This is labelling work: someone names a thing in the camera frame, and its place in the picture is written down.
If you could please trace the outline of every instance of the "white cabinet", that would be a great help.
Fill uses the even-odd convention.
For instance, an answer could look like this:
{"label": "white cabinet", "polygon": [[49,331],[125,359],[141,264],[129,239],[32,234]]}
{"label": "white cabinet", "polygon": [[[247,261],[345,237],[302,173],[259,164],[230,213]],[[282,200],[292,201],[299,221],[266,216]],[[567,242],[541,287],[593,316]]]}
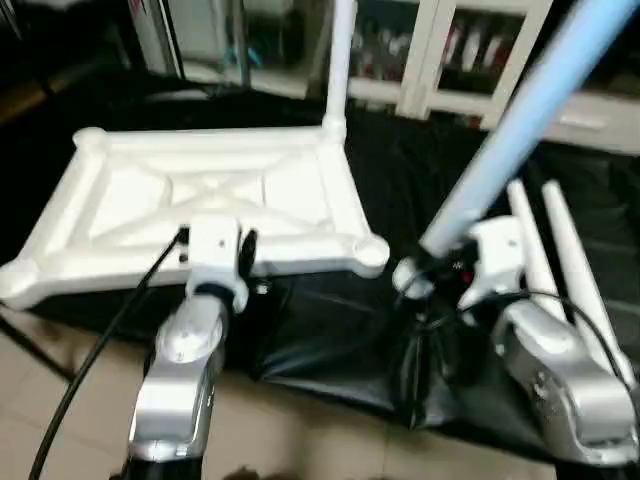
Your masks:
{"label": "white cabinet", "polygon": [[[395,19],[389,19],[391,15],[383,13],[377,20],[378,31],[372,35],[359,31],[366,29],[366,18],[360,18],[363,11],[366,16],[376,3],[386,4],[389,11],[394,4],[396,10],[407,10],[407,2],[361,0],[349,93],[357,99],[393,104],[399,115],[427,118],[431,110],[439,110],[478,116],[483,127],[491,128],[502,115],[520,78],[551,2],[421,0],[409,3],[415,12],[415,23],[408,22],[405,32],[393,24]],[[388,37],[391,36],[391,46],[397,49],[393,42],[402,43],[403,33],[412,37],[406,61],[400,61],[403,66],[400,75],[387,78],[384,68],[372,67],[369,75],[363,77],[360,72],[368,63],[361,57],[374,57],[371,51],[375,45],[366,51],[366,46],[358,44],[361,37],[373,36],[380,44],[379,49],[389,56],[388,50],[392,48],[388,46]]]}
{"label": "white cabinet", "polygon": [[640,100],[603,93],[571,96],[545,138],[611,152],[640,154]]}
{"label": "white cabinet", "polygon": [[[144,9],[132,5],[149,69],[169,75],[183,69],[192,81],[240,83],[231,38],[232,1],[242,0],[146,0]],[[329,52],[332,0],[245,0],[244,4],[251,87],[306,97],[314,80],[321,79]]]}

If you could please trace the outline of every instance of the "black cloth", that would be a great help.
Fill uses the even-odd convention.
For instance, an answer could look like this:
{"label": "black cloth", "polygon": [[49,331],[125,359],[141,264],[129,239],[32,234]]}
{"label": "black cloth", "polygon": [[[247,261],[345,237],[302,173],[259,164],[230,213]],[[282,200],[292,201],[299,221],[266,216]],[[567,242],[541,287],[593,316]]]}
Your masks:
{"label": "black cloth", "polygon": [[[185,88],[190,91],[176,92]],[[3,263],[18,253],[55,188],[73,153],[71,135],[79,128],[317,125],[323,107],[148,76],[117,74],[83,82],[0,129],[3,173],[13,187],[0,193],[5,208]],[[458,359],[475,367],[470,375],[450,381],[443,365],[434,361],[442,339],[418,334],[413,315],[391,308],[395,263],[414,248],[484,133],[356,109],[348,111],[347,121],[351,172],[372,230],[389,242],[391,260],[373,280],[345,272],[269,279],[269,292],[254,295],[231,326],[228,364],[261,381],[345,402],[408,428],[437,428],[551,460],[526,398],[485,337],[450,332],[464,340],[457,345]],[[548,178],[561,182],[616,333],[639,366],[640,170],[635,160],[541,144],[522,173],[557,273],[539,188]],[[506,211],[501,198],[489,214]],[[99,331],[124,293],[53,297],[34,311]],[[151,339],[181,298],[180,286],[150,289],[147,303],[120,334]]]}
{"label": "black cloth", "polygon": [[[50,83],[61,71],[73,66],[76,78],[100,65],[115,68],[122,64],[122,48],[129,63],[142,69],[142,50],[127,3],[79,0],[55,7],[42,2],[12,2],[20,36],[7,22],[0,21],[3,62],[0,90],[15,87],[33,76]],[[117,29],[117,43],[109,40],[113,29]],[[59,79],[54,83],[59,88]]]}

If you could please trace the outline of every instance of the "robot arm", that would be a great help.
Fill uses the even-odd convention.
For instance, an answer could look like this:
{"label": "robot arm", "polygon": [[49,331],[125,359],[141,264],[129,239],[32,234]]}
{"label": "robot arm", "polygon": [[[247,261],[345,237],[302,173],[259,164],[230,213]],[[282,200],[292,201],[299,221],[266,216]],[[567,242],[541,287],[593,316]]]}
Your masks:
{"label": "robot arm", "polygon": [[190,224],[185,299],[156,337],[131,422],[124,479],[201,478],[229,320],[248,300],[240,234],[233,218],[201,216]]}
{"label": "robot arm", "polygon": [[[503,219],[480,220],[638,4],[576,4],[419,240],[416,254],[398,264],[393,275],[397,290],[426,300],[447,290],[446,279],[470,244],[477,258],[470,266],[475,276],[457,307],[472,305],[491,292],[519,290],[524,255],[515,250],[522,249],[522,242],[513,238],[518,229]],[[623,379],[594,361],[575,328],[529,300],[506,306],[500,318],[494,332],[496,351],[529,394],[550,452],[600,466],[637,461],[637,419],[630,392]]]}

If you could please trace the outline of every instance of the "glass cabinet door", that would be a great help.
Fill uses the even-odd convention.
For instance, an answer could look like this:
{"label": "glass cabinet door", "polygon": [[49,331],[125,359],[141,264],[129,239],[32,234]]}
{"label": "glass cabinet door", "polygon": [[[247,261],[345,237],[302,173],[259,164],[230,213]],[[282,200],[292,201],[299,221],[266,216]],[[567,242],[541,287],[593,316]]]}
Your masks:
{"label": "glass cabinet door", "polygon": [[440,0],[413,113],[477,116],[494,126],[513,93],[552,0]]}
{"label": "glass cabinet door", "polygon": [[370,108],[403,113],[420,74],[419,0],[359,0],[351,48],[349,95]]}
{"label": "glass cabinet door", "polygon": [[[169,0],[187,79],[240,83],[233,8],[239,0]],[[244,0],[251,86],[304,98],[331,41],[331,0]]]}

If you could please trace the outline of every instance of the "light blue pole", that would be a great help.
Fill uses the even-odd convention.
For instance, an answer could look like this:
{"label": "light blue pole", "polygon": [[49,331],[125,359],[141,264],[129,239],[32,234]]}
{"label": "light blue pole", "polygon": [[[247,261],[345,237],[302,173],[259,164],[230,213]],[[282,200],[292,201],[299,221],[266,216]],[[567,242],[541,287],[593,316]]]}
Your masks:
{"label": "light blue pole", "polygon": [[420,239],[427,252],[446,255],[482,218],[639,4],[640,0],[582,0],[571,10]]}

